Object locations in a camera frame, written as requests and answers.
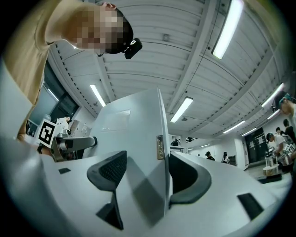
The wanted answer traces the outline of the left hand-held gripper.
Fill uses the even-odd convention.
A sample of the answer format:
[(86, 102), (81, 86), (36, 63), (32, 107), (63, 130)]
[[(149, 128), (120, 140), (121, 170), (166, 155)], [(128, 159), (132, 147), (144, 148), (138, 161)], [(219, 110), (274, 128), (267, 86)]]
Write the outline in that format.
[[(75, 159), (75, 152), (66, 151), (67, 149), (83, 150), (96, 146), (98, 143), (96, 137), (69, 138), (70, 135), (71, 130), (68, 129), (67, 121), (57, 124), (43, 119), (37, 134), (37, 141), (39, 142), (37, 151), (40, 154), (52, 157), (54, 162), (63, 162)], [(63, 138), (67, 138), (65, 150), (60, 147)]]

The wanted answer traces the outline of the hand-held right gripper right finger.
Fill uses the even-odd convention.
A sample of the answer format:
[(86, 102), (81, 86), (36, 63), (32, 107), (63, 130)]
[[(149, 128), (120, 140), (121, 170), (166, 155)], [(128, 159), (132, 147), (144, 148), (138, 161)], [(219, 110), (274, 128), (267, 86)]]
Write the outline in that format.
[(253, 237), (278, 206), (268, 188), (231, 165), (172, 152), (170, 173), (170, 237)]

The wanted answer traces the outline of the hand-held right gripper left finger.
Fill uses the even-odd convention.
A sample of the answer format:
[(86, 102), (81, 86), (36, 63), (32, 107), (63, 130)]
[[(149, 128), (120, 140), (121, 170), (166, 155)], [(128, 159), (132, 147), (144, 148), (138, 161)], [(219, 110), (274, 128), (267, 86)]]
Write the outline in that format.
[(145, 174), (126, 151), (55, 162), (14, 139), (0, 140), (9, 198), (47, 237), (146, 237), (166, 213), (164, 168)]

